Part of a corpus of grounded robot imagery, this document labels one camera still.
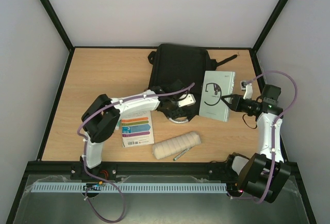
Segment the black student backpack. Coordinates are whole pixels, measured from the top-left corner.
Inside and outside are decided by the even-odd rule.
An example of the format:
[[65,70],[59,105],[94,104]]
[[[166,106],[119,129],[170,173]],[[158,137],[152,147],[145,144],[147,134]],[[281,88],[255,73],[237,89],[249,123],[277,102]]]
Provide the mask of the black student backpack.
[[[184,121],[189,122],[199,114],[205,72],[215,71],[217,67],[237,57],[238,55],[234,54],[217,62],[210,58],[206,49],[201,47],[161,44],[156,51],[150,52],[147,57],[153,66],[148,89],[159,86],[165,92],[173,92],[195,83],[189,93],[194,95],[196,103],[182,107],[187,113]],[[183,95],[171,97],[171,100],[178,102]],[[180,118],[168,119],[175,122],[179,121]]]

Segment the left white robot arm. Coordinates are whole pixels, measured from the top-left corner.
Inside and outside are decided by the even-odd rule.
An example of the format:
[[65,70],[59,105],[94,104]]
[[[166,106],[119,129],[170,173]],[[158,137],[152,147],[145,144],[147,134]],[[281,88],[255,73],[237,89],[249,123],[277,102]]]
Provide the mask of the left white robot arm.
[[112,136],[118,121],[143,111],[156,110],[171,97],[189,93],[194,85],[173,92],[165,92],[157,86],[123,98],[99,95],[81,117],[82,123],[77,129],[77,135],[83,137],[85,143],[81,156],[84,166],[92,169],[101,164],[104,142]]

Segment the grey notebook with black logo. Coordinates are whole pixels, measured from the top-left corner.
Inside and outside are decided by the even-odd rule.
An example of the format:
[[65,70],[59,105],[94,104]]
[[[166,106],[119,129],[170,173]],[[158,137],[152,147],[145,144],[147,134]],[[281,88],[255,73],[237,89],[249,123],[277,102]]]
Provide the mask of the grey notebook with black logo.
[[236,73],[233,71],[206,71],[202,86],[199,109],[201,117],[227,122],[229,108],[221,97],[230,95],[234,89]]

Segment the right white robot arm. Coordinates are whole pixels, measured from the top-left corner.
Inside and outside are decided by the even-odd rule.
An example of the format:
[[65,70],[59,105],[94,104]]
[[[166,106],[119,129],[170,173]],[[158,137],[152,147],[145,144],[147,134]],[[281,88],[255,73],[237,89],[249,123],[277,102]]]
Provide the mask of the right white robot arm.
[[225,173],[232,179],[238,177],[239,190],[268,203],[275,201],[291,174],[290,166],[284,163],[280,146],[283,122],[283,109],[278,107],[280,93],[280,87],[265,85],[261,95],[252,100],[252,85],[248,84],[244,95],[221,97],[230,110],[254,116],[259,133],[259,151],[251,158],[233,153],[225,165]]

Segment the colourful paperback book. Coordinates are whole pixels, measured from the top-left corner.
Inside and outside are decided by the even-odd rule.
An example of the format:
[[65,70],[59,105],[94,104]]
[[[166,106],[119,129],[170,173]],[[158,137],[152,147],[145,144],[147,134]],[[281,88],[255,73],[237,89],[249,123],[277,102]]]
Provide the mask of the colourful paperback book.
[[151,111],[133,114],[121,120],[124,148],[154,144]]

